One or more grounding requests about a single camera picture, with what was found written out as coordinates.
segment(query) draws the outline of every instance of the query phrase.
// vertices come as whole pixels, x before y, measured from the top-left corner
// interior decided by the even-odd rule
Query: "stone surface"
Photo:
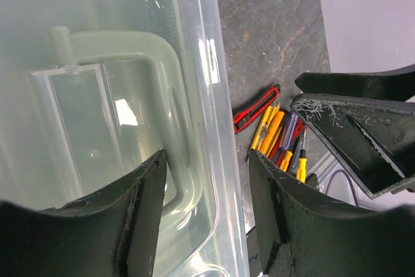
[[[218,0],[232,107],[279,83],[278,101],[289,108],[305,71],[328,72],[329,58],[320,0]],[[254,224],[246,157],[257,122],[236,137],[246,232]],[[326,152],[307,137],[308,170]]]

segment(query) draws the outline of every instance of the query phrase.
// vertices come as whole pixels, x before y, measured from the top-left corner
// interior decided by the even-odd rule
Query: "clear plastic bin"
[[[0,0],[0,197],[60,207],[158,149],[155,276],[248,276],[217,0]]]

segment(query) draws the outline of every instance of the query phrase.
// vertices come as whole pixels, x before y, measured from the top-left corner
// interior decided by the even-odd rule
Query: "screwdriver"
[[[307,175],[307,157],[305,155],[305,133],[307,132],[307,128],[304,129],[304,137],[303,137],[303,144],[302,149],[300,151],[300,157],[298,158],[298,169],[297,169],[297,180],[305,183],[305,176]]]
[[[279,167],[282,171],[287,172],[288,165],[290,164],[290,160],[292,157],[291,151],[285,151],[283,161],[281,162],[281,166]]]

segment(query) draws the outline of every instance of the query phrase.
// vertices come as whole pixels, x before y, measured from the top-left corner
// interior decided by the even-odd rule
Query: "purple cable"
[[[356,194],[356,189],[354,188],[354,186],[353,186],[353,181],[351,180],[351,178],[350,178],[350,176],[347,174],[347,172],[345,172],[345,170],[343,170],[343,169],[338,169],[338,170],[336,170],[331,176],[330,176],[330,179],[329,179],[329,182],[327,183],[327,187],[326,187],[326,190],[324,191],[324,194],[326,195],[328,192],[329,192],[329,188],[330,188],[330,185],[331,185],[331,183],[332,183],[332,181],[334,180],[334,178],[338,175],[338,174],[340,174],[340,173],[342,173],[345,177],[346,177],[346,179],[347,179],[347,181],[348,181],[348,183],[349,183],[349,186],[350,186],[350,190],[351,190],[351,194],[352,194],[352,196],[353,196],[353,200],[355,201],[355,205],[356,205],[356,207],[359,207],[359,201],[357,200],[357,194]]]

